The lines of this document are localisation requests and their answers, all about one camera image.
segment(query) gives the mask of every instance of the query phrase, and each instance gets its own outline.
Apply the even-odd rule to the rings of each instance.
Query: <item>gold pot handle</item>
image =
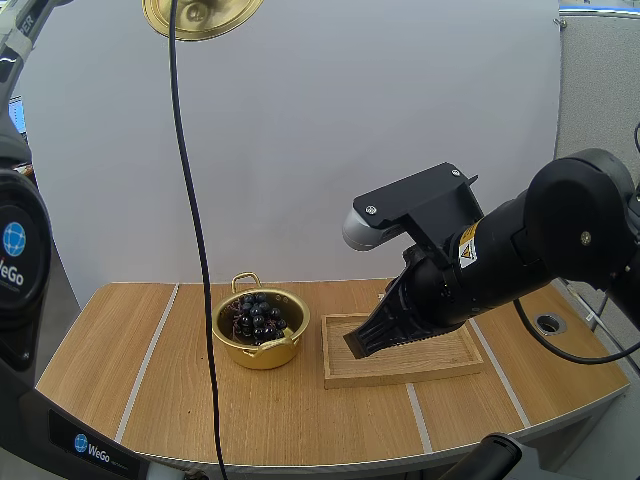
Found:
[[[267,350],[271,350],[272,348],[279,347],[280,345],[287,345],[289,348],[293,349],[297,344],[298,344],[297,338],[296,338],[296,341],[294,342],[293,340],[291,340],[291,337],[282,337],[277,340],[271,340],[270,342],[264,342],[262,345],[258,347],[257,352],[252,352],[250,350],[243,350],[242,352],[245,355],[249,355],[251,358],[258,358]]]
[[[253,273],[253,272],[244,272],[244,273],[239,273],[238,275],[236,275],[235,277],[233,277],[233,280],[231,280],[231,292],[232,293],[236,293],[238,291],[238,288],[236,287],[236,282],[238,280],[240,280],[241,278],[246,278],[246,277],[251,277],[255,280],[256,285],[258,285],[259,288],[262,288],[262,284],[260,283],[260,279],[258,278],[258,276]]]

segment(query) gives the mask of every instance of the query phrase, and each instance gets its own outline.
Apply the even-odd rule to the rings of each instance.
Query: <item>wood grain surface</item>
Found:
[[[37,389],[114,438],[173,285],[100,288],[75,321]]]
[[[608,354],[554,287],[525,296],[522,306],[531,321],[538,314],[553,312],[567,322],[567,332],[547,337],[557,347],[584,357]],[[525,330],[512,304],[476,321],[532,424],[580,408],[628,384],[615,363],[578,365],[547,351]]]
[[[480,344],[473,329],[468,330]],[[487,365],[480,373],[414,383],[434,451],[524,427],[484,348],[480,354]]]
[[[311,322],[300,354],[269,371],[233,363],[215,342],[225,460],[240,465],[332,465],[423,452],[405,385],[323,388],[321,318],[371,311],[387,281],[276,284],[304,299]],[[172,285],[113,284],[80,315],[38,389],[72,414],[114,437]],[[214,303],[230,293],[214,286]],[[147,368],[123,437],[141,452],[215,462],[213,403],[200,285],[180,286]],[[569,329],[550,339],[584,356],[605,354],[596,337],[553,287],[523,300],[533,318],[555,312]],[[523,408],[536,424],[580,408],[627,384],[615,364],[580,366],[540,347],[507,305],[476,319]],[[473,341],[480,345],[468,328]],[[483,348],[485,368],[415,383],[435,451],[490,432],[523,428]]]
[[[304,299],[311,322],[300,353],[256,371],[215,344],[225,461],[325,465],[423,452],[405,385],[325,390],[321,315],[373,309],[387,281],[278,284]],[[214,303],[229,294],[214,286]],[[123,444],[175,458],[216,461],[202,287],[181,286],[142,382]]]
[[[422,382],[482,370],[483,359],[466,325],[428,341],[399,345],[355,359],[344,335],[362,325],[368,316],[360,313],[322,317],[325,388]]]

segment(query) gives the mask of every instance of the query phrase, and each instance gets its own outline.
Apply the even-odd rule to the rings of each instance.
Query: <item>blue globe logo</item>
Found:
[[[12,257],[18,257],[24,251],[27,244],[27,234],[24,228],[18,222],[11,222],[4,229],[2,234],[2,243],[4,243],[4,251]]]
[[[87,436],[84,433],[79,433],[78,435],[76,435],[74,446],[76,447],[76,451],[78,453],[84,453],[87,450],[88,445],[89,441],[87,440]]]

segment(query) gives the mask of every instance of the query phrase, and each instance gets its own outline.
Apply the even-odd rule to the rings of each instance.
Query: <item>table edge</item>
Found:
[[[582,407],[571,410],[552,419],[546,420],[542,423],[531,425],[529,427],[522,428],[520,430],[508,433],[509,436],[515,439],[521,439],[523,437],[532,436],[541,432],[550,433],[562,428],[565,425],[575,423],[588,416],[587,414],[597,409],[598,407],[607,403],[613,402],[617,397],[622,395],[628,388],[629,383],[614,390],[613,392],[594,400]],[[460,445],[444,450],[438,450],[436,452],[421,453],[418,455],[410,455],[407,457],[389,458],[383,460],[373,460],[369,462],[355,462],[355,463],[341,463],[334,465],[233,465],[225,464],[227,471],[230,473],[238,474],[269,474],[269,475],[295,475],[295,474],[331,474],[331,478],[338,479],[336,473],[350,474],[354,472],[372,471],[381,469],[398,468],[401,471],[401,467],[414,466],[421,463],[429,463],[430,467],[438,465],[444,465],[450,463],[453,457],[461,456],[469,452],[474,445],[479,442],[473,442],[466,445]],[[136,452],[142,457],[163,463],[169,466],[178,467],[181,469],[199,469],[204,470],[205,473],[215,476],[218,472],[218,464],[210,462],[199,462],[194,460],[184,460],[179,458],[163,457],[161,455],[154,455],[144,452]]]

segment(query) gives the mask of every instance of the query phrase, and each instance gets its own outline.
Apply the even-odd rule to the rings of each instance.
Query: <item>grape bunch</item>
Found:
[[[234,311],[233,333],[236,337],[253,340],[254,345],[284,337],[287,322],[279,308],[269,305],[266,293],[244,295],[230,307]]]

